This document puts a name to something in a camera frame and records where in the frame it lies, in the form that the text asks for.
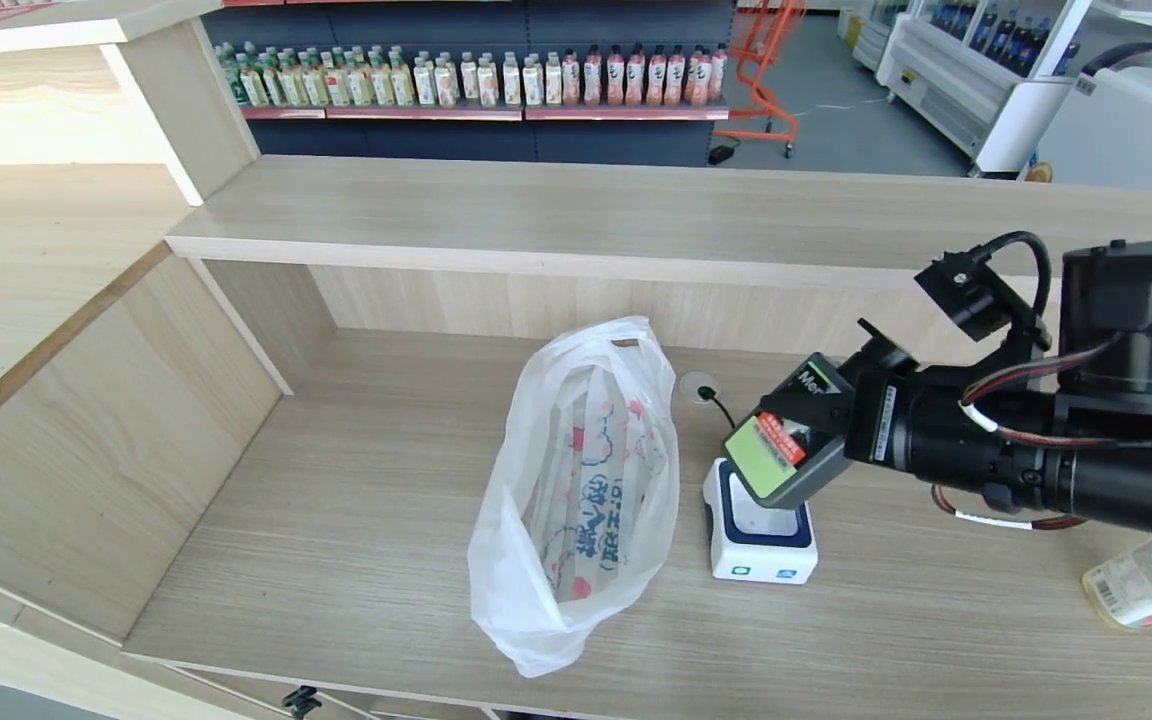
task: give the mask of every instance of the shelf board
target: shelf board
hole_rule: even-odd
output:
[[[726,120],[723,103],[710,105],[541,105],[526,108],[529,120]]]
[[[321,120],[325,108],[242,108],[248,120]]]
[[[728,430],[713,407],[682,401],[668,561],[575,665],[521,679],[470,619],[465,550],[540,344],[340,329],[252,439],[123,651],[325,692],[564,717],[765,717],[788,703],[803,717],[964,717],[996,698],[1056,719],[1152,706],[1152,634],[1107,628],[1078,583],[1139,533],[983,528],[934,509],[914,478],[854,465],[812,501],[823,563],[805,588],[721,582],[700,484]],[[737,414],[797,363],[668,355],[680,373],[721,379]],[[1124,682],[1102,682],[1108,660]],[[930,689],[942,687],[955,694]]]
[[[1132,23],[1139,23],[1144,26],[1152,26],[1152,10],[1132,10],[1128,8],[1120,8],[1114,3],[1106,3],[1105,0],[1092,0],[1092,9],[1100,10],[1106,15],[1112,15],[1112,17],[1129,20]]]
[[[425,105],[371,105],[366,108],[327,108],[326,118],[336,120],[495,120],[495,122],[520,122],[522,108],[483,108],[467,101],[457,104],[456,108]]]

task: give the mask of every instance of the black cable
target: black cable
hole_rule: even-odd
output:
[[[727,406],[723,406],[723,401],[718,400],[718,393],[714,392],[714,388],[700,386],[696,388],[696,395],[699,395],[700,400],[713,402],[714,406],[718,406],[718,409],[723,411],[723,417],[727,418],[727,424],[732,425],[733,430],[736,429],[736,420],[732,419],[732,414],[728,414]]]
[[[1025,245],[1029,245],[1030,252],[1034,255],[1034,264],[1038,265],[1038,290],[1034,291],[1034,313],[1043,314],[1044,311],[1047,311],[1047,296],[1052,290],[1052,260],[1051,256],[1047,255],[1047,247],[1043,244],[1037,234],[1032,232],[1000,234],[1000,236],[979,247],[979,252],[984,255],[984,258],[988,259],[996,251],[1005,249],[1005,247],[1014,245],[1016,242],[1023,242]]]

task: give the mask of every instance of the power cord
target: power cord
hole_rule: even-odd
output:
[[[732,414],[728,414],[727,406],[723,406],[723,401],[718,400],[718,393],[714,392],[714,388],[700,386],[696,388],[696,395],[699,395],[700,400],[704,400],[705,402],[713,402],[714,406],[718,406],[718,409],[723,411],[723,417],[727,418],[727,424],[732,425],[733,430],[736,429],[736,420],[732,419]]]

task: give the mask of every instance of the black clip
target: black clip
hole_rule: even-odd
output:
[[[296,720],[303,720],[311,710],[323,707],[323,702],[314,698],[317,692],[319,692],[319,688],[314,688],[314,685],[301,685],[296,688],[296,691],[283,697],[283,707],[291,707],[291,717],[296,717]]]

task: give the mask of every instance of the white cable tie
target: white cable tie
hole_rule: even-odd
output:
[[[986,414],[983,414],[982,411],[975,409],[975,404],[963,406],[963,402],[958,402],[958,409],[963,410],[963,414],[968,416],[970,420],[972,420],[975,424],[980,425],[980,427],[986,430],[986,432],[988,433],[998,432],[998,423],[990,419]]]
[[[1000,528],[1010,528],[1014,530],[1032,530],[1034,529],[1033,523],[1025,523],[1025,521],[1020,520],[998,520],[998,518],[984,518],[982,515],[973,515],[970,511],[955,510],[955,518],[970,520],[973,523],[980,523],[983,525],[996,525]]]

